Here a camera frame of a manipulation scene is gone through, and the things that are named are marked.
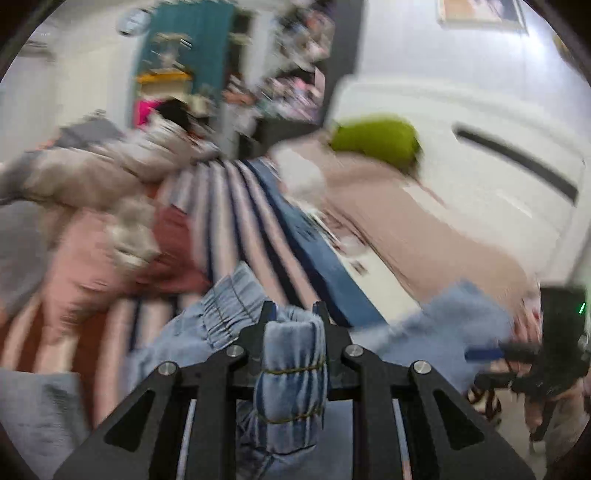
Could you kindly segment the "person's right forearm sleeve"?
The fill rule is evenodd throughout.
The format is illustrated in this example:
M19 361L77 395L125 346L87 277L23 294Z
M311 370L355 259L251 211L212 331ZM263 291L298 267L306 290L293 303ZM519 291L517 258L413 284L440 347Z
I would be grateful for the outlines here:
M556 408L543 440L547 467L573 448L588 421L582 390L573 388L556 399Z

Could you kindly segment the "person's right hand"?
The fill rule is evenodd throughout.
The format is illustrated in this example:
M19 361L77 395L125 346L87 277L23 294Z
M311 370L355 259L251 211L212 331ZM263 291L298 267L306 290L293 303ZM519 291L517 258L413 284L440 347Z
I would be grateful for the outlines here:
M574 433L576 426L586 417L583 402L584 381L575 384L558 396L546 400L525 400L525 422L529 429L529 440L540 442L552 430L566 424L568 433Z

